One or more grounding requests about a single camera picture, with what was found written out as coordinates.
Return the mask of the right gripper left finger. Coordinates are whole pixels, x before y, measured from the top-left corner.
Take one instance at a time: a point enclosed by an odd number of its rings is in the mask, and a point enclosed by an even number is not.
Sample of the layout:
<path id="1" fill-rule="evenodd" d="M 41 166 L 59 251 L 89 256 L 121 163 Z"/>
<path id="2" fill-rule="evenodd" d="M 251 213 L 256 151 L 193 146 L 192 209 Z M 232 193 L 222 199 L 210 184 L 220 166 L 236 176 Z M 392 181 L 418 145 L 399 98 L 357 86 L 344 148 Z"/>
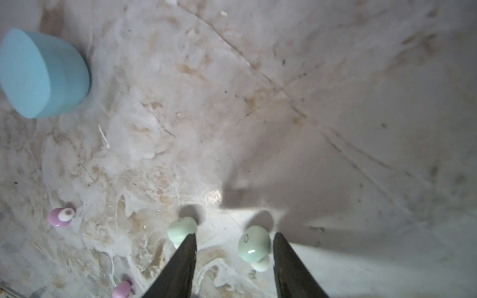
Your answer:
<path id="1" fill-rule="evenodd" d="M 143 298 L 190 298 L 197 259 L 196 234 L 186 236 Z"/>

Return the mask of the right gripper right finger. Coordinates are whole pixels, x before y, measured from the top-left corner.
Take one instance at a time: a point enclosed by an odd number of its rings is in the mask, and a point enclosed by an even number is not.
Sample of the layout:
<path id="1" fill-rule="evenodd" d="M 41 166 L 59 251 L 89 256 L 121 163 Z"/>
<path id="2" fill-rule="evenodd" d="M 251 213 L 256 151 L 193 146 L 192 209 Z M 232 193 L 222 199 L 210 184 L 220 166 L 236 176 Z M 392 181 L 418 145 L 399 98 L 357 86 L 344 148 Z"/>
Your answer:
<path id="1" fill-rule="evenodd" d="M 273 239 L 273 257 L 279 298 L 329 298 L 280 232 Z"/>

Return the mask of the mint green earbud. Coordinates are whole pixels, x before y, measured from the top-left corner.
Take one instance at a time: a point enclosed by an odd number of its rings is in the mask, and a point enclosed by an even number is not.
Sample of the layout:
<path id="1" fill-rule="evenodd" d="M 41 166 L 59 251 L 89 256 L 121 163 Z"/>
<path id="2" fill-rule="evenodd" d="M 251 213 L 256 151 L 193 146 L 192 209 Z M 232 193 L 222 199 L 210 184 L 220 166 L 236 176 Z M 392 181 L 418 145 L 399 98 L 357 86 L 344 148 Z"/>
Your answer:
<path id="1" fill-rule="evenodd" d="M 238 241 L 238 255 L 256 272 L 263 273 L 270 267 L 272 242 L 268 231 L 258 225 L 249 227 Z"/>
<path id="2" fill-rule="evenodd" d="M 179 248 L 184 239 L 189 234 L 195 234 L 198 230 L 198 224 L 192 217 L 180 217 L 173 221 L 168 229 L 167 236 L 175 248 Z"/>

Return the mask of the blue charging case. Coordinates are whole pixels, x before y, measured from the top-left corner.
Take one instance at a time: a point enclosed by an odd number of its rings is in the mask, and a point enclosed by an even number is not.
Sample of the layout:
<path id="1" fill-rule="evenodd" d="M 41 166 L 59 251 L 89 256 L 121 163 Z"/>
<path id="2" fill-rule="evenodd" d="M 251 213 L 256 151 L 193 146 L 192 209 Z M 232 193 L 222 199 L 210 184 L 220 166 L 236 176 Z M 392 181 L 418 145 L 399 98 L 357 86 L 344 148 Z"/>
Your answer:
<path id="1" fill-rule="evenodd" d="M 91 86 L 88 66 L 68 42 L 40 32 L 10 29 L 1 42 L 1 88 L 28 119 L 72 111 Z"/>

